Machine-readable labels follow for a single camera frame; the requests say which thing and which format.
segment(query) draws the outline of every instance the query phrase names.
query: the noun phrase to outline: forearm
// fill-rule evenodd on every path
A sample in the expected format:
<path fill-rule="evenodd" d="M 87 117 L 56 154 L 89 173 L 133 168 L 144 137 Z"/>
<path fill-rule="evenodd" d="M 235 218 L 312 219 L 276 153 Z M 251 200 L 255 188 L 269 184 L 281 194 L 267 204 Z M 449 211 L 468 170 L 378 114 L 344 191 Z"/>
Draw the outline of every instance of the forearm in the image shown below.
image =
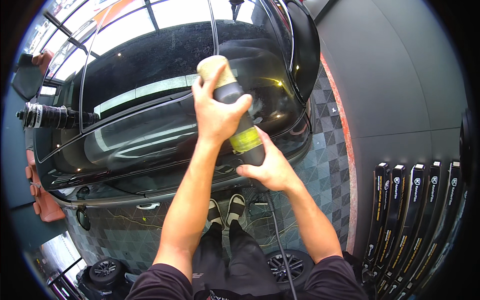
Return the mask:
<path fill-rule="evenodd" d="M 300 235 L 315 263 L 332 256 L 342 256 L 332 223 L 318 208 L 307 189 L 296 177 L 285 191 L 297 219 Z"/>
<path fill-rule="evenodd" d="M 220 144 L 199 140 L 175 197 L 168 209 L 162 228 L 158 254 L 154 263 L 167 263 L 172 251 L 180 253 L 190 262 L 198 246 L 208 214 L 215 161 Z"/>

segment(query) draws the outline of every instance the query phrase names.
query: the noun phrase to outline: gray wall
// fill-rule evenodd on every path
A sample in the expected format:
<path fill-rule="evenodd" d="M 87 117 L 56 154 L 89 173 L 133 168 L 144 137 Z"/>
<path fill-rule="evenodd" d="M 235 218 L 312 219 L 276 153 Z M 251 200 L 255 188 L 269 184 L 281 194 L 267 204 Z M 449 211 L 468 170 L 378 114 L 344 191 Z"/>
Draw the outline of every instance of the gray wall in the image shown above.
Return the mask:
<path fill-rule="evenodd" d="M 347 116 L 358 179 L 354 255 L 363 257 L 372 215 L 372 172 L 458 159 L 467 107 L 455 51 L 421 0 L 339 0 L 318 23 L 321 52 Z"/>
<path fill-rule="evenodd" d="M 322 11 L 329 0 L 305 0 L 303 4 L 308 8 L 312 14 L 312 18 L 315 17 Z"/>
<path fill-rule="evenodd" d="M 30 194 L 30 183 L 25 176 L 25 167 L 28 166 L 25 135 L 22 123 L 15 117 L 24 105 L 25 102 L 10 88 L 5 95 L 1 129 L 1 172 L 13 227 L 23 249 L 30 250 L 67 231 L 67 226 L 65 220 L 43 222 L 33 209 L 35 199 Z"/>

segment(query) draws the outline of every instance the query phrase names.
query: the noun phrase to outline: yellow label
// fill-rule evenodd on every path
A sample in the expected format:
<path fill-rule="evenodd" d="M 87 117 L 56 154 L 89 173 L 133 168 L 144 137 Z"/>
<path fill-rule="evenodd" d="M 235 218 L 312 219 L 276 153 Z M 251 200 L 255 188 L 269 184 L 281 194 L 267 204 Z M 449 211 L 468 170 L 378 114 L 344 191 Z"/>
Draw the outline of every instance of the yellow label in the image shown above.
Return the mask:
<path fill-rule="evenodd" d="M 261 145 L 262 141 L 260 140 L 255 127 L 250 127 L 249 129 L 232 136 L 230 138 L 230 143 L 232 144 L 233 150 L 242 153 Z"/>

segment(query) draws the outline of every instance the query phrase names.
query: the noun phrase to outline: orange seat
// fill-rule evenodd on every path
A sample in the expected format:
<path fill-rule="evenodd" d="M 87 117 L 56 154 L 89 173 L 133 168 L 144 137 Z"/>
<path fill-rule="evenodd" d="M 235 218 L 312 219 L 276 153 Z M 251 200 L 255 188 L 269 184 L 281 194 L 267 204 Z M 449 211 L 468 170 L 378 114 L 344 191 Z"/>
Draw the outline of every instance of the orange seat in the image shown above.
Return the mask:
<path fill-rule="evenodd" d="M 25 168 L 26 177 L 33 183 L 30 193 L 35 198 L 33 209 L 44 222 L 52 222 L 65 218 L 65 214 L 52 196 L 41 186 L 40 178 L 36 173 L 35 155 L 32 150 L 27 150 L 28 166 Z"/>

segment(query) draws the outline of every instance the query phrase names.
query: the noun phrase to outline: power cord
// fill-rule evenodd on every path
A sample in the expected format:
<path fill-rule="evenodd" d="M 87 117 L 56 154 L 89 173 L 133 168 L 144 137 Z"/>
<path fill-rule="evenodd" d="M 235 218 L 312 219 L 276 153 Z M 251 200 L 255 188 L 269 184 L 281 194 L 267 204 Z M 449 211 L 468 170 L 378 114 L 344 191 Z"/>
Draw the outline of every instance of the power cord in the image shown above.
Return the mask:
<path fill-rule="evenodd" d="M 288 277 L 288 283 L 290 283 L 290 289 L 292 291 L 292 296 L 294 300 L 297 300 L 297 293 L 295 292 L 295 287 L 293 285 L 293 279 L 292 279 L 292 274 L 290 272 L 290 266 L 288 265 L 288 259 L 287 255 L 285 254 L 285 251 L 283 250 L 282 247 L 282 242 L 280 241 L 280 234 L 278 232 L 278 225 L 276 223 L 276 216 L 275 216 L 275 207 L 273 204 L 272 196 L 270 195 L 270 191 L 264 192 L 267 202 L 268 202 L 268 207 L 270 208 L 270 211 L 272 212 L 272 217 L 273 217 L 273 223 L 275 224 L 275 235 L 276 235 L 276 241 L 278 242 L 278 247 L 280 248 L 280 253 L 282 253 L 282 258 L 283 262 L 285 265 L 285 271 L 287 272 L 287 277 Z"/>

